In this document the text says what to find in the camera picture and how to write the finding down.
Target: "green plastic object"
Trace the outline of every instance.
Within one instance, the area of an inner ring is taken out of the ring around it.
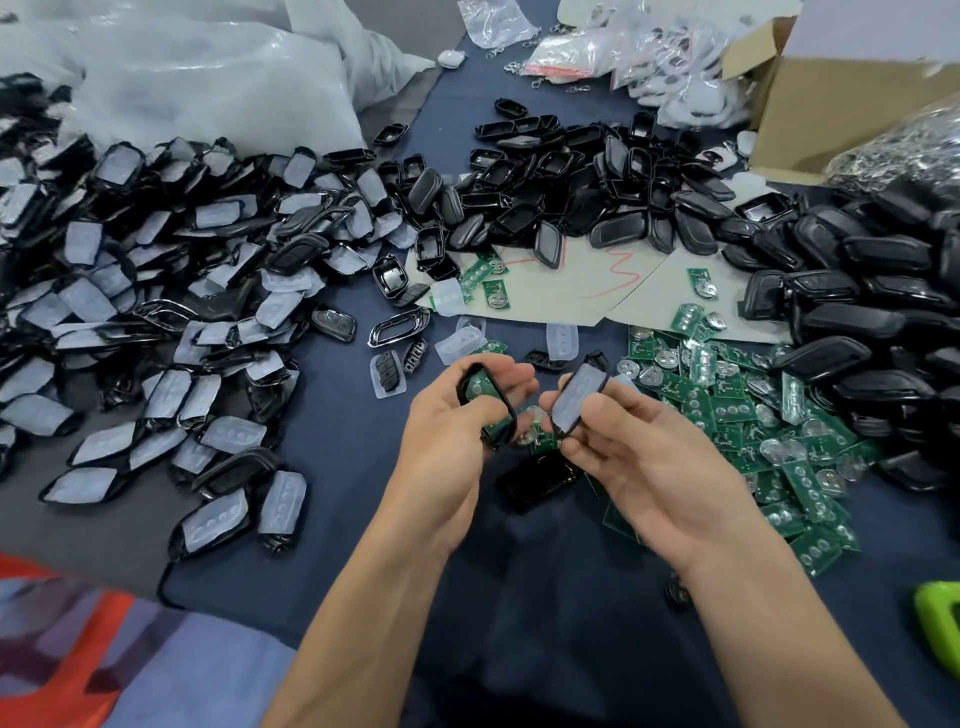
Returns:
[[[933,654],[960,680],[960,581],[930,581],[913,595]]]

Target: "cardboard box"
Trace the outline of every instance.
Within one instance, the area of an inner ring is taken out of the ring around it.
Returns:
[[[956,0],[806,0],[733,43],[724,78],[756,80],[751,166],[819,184],[831,159],[960,91]]]

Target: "table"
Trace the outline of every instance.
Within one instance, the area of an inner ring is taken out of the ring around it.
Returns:
[[[542,27],[551,2],[521,2]],[[468,39],[468,60],[445,73],[408,137],[402,158],[421,152],[445,173],[466,170],[477,146],[470,130],[491,120],[507,96],[531,113],[557,113],[565,124],[629,121],[635,106],[594,90],[530,87],[504,73],[525,51],[495,59]],[[368,279],[333,290],[329,303],[357,318],[364,335],[393,313]],[[431,341],[455,320],[435,317]],[[523,356],[543,348],[543,326],[488,322],[487,335]],[[581,353],[625,351],[625,328],[605,321],[581,329]],[[376,400],[366,377],[372,351],[310,338],[298,348],[302,391],[286,420],[280,454],[313,487],[296,551],[269,557],[252,539],[172,570],[162,594],[297,645],[348,559],[382,494],[396,457],[410,397],[441,370],[434,352],[402,397]],[[555,379],[539,375],[543,388]],[[601,526],[603,507],[585,482],[520,517],[492,490],[516,457],[495,459],[483,479],[474,524],[437,593],[417,672],[459,678],[502,696],[524,696],[580,716],[649,725],[736,725],[732,703],[695,614],[676,615],[662,590],[669,568],[655,555]],[[876,477],[854,485],[848,506],[863,554],[844,558],[816,587],[853,646],[904,717],[947,726],[960,691],[924,648],[910,596],[921,582],[960,578],[960,544],[948,535],[952,509],[940,497],[914,497]]]

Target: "blue table surface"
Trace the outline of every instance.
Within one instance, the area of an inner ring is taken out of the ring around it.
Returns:
[[[521,0],[543,28],[555,4]],[[528,53],[520,45],[494,58],[468,38],[468,54],[447,72],[396,149],[416,152],[444,173],[467,170],[479,146],[475,125],[494,119],[501,96],[562,123],[629,123],[636,105],[605,82],[568,94],[530,87],[502,68]],[[435,352],[408,382],[406,394],[377,400],[368,375],[374,351],[364,340],[396,311],[367,276],[328,288],[324,302],[357,319],[357,341],[320,336],[298,345],[300,390],[279,448],[304,473],[311,500],[300,544],[273,558],[252,536],[175,566],[162,596],[264,630],[296,646],[367,526],[390,475],[410,399],[442,369]],[[434,317],[431,342],[454,329]],[[487,336],[517,358],[545,348],[541,325],[488,322]],[[402,353],[403,344],[398,345]],[[604,321],[581,328],[581,354],[603,350],[615,362],[626,327]],[[541,389],[556,379],[539,375]],[[504,696],[600,720],[642,725],[733,726],[737,719],[695,612],[674,614],[663,588],[670,569],[660,558],[601,525],[603,505],[585,481],[525,516],[509,512],[492,488],[520,455],[498,455],[485,473],[473,527],[451,559],[420,649],[418,673],[462,678]],[[921,583],[960,580],[960,544],[948,534],[954,506],[915,497],[871,476],[845,503],[863,553],[845,556],[817,579],[821,597],[854,648],[914,726],[956,725],[960,688],[929,654],[912,594]]]

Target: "hand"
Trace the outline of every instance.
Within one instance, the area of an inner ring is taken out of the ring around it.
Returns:
[[[484,395],[465,405],[458,401],[457,384],[476,362],[487,367],[513,407],[540,389],[533,366],[517,364],[505,354],[475,354],[454,362],[411,402],[400,455],[380,504],[380,511],[408,520],[447,552],[467,535],[484,459],[491,454],[480,430],[508,414],[494,397]],[[516,436],[533,421],[532,413],[520,415]]]
[[[540,406],[552,411],[559,394],[544,392]],[[603,394],[587,397],[581,418],[561,452],[603,483],[644,541],[684,578],[706,556],[754,548],[756,537],[774,534],[740,473],[673,408],[611,380]]]

